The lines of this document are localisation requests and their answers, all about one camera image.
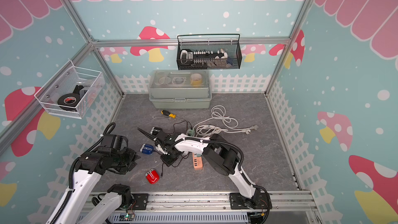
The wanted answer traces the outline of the red blue electric shaver case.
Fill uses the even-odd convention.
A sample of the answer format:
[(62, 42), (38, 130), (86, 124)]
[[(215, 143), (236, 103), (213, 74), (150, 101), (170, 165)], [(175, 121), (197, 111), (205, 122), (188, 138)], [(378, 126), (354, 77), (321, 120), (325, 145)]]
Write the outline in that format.
[(150, 184), (156, 184), (160, 180), (160, 175), (155, 169), (150, 169), (146, 172), (146, 179)]

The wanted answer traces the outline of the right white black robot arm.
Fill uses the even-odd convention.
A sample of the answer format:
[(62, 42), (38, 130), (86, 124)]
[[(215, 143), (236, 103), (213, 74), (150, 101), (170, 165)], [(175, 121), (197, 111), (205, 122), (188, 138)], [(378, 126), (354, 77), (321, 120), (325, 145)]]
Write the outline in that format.
[(201, 155), (216, 172), (234, 183), (239, 191), (235, 202), (242, 208), (272, 209), (269, 193), (264, 187), (250, 180), (244, 171), (243, 151), (222, 136), (213, 134), (207, 138), (200, 138), (180, 132), (168, 134), (160, 128), (153, 128), (150, 133), (141, 128), (138, 128), (138, 131), (154, 141), (156, 149), (161, 153), (160, 158), (167, 167), (172, 166), (185, 153)]

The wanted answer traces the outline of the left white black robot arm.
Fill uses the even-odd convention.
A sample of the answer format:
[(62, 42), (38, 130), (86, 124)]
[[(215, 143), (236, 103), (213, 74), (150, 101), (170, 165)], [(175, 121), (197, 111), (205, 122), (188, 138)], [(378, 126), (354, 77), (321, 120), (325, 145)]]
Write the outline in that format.
[(124, 175), (134, 169), (139, 159), (128, 147), (128, 139), (113, 134), (110, 123), (100, 139), (76, 158), (68, 173), (68, 187), (48, 219), (49, 224), (102, 224), (117, 209), (128, 210), (136, 200), (129, 186), (115, 184), (82, 220), (78, 220), (91, 191), (106, 172)]

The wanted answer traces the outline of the black silver electric shaver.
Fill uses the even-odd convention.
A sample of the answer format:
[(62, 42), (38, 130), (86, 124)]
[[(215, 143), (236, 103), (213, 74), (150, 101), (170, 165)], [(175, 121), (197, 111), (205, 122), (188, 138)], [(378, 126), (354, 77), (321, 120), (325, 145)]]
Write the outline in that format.
[(153, 127), (150, 131), (150, 134), (153, 136), (157, 136), (160, 132), (162, 132), (163, 129), (159, 127)]

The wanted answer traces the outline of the green charger adapter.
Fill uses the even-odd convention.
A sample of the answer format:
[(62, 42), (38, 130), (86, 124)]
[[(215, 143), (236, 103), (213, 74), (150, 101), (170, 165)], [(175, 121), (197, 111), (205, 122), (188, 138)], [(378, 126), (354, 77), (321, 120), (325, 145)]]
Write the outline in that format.
[(195, 136), (195, 131), (193, 129), (188, 129), (186, 132), (187, 136)]

